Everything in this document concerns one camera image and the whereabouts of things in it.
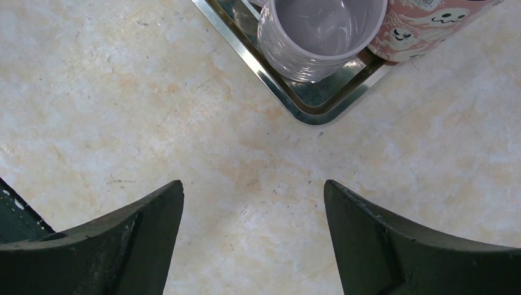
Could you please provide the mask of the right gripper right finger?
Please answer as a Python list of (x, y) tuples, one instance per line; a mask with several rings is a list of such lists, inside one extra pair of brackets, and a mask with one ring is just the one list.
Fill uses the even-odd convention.
[(456, 237), (337, 181), (324, 204), (345, 294), (519, 294), (520, 250)]

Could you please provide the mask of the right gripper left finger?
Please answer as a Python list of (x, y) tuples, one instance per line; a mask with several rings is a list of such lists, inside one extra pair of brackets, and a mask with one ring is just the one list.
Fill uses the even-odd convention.
[(175, 180), (58, 232), (2, 182), (1, 293), (162, 294), (183, 206)]

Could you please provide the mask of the silver metal tray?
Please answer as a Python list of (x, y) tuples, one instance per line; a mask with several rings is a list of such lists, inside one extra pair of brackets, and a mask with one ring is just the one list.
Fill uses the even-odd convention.
[(290, 81), (262, 56), (256, 37), (260, 7), (248, 1), (200, 0), (194, 4), (288, 113), (303, 124), (327, 124), (349, 111), (396, 65), (364, 49), (321, 82)]

